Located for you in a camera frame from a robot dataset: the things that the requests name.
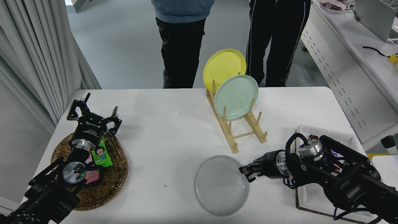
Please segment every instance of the yellow plate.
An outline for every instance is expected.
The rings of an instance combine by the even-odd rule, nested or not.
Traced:
[[[243,55],[234,49],[221,50],[206,62],[203,70],[203,82],[206,88],[213,92],[213,79],[215,80],[216,92],[220,85],[227,79],[246,73],[246,61]]]

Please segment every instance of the green snack package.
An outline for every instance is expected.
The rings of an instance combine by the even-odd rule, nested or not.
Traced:
[[[103,167],[108,167],[113,165],[111,157],[106,151],[105,138],[101,140],[101,143],[99,144],[99,147],[96,150],[91,151],[91,154],[93,156],[93,161],[96,165],[101,165]]]

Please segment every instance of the table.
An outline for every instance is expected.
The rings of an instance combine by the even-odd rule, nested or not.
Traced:
[[[301,39],[336,96],[365,150],[398,133],[398,71],[384,54],[398,52],[363,24],[352,10],[331,13],[311,5]]]
[[[398,155],[377,155],[372,157],[372,163],[383,183],[398,189]]]
[[[129,162],[127,181],[106,205],[72,211],[67,223],[347,223],[295,208],[295,191],[282,180],[257,178],[245,205],[235,214],[217,217],[201,208],[193,181],[199,166],[214,155],[228,155],[247,165],[265,152],[284,149],[301,124],[353,134],[332,91],[326,87],[260,88],[253,107],[268,142],[256,136],[236,140],[232,154],[205,96],[205,89],[78,90],[71,100],[90,92],[88,107],[102,116],[119,106],[118,133]],[[76,128],[63,114],[36,174],[50,163],[56,145]],[[234,136],[251,131],[243,118],[232,124]]]

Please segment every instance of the gray curtain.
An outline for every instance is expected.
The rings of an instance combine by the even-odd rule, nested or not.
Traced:
[[[100,89],[63,0],[0,0],[0,81],[49,130],[78,89]]]

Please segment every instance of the laptop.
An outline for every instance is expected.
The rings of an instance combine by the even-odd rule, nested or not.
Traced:
[[[392,29],[397,13],[393,7],[381,0],[356,0],[355,12],[359,22],[385,42],[398,40]]]

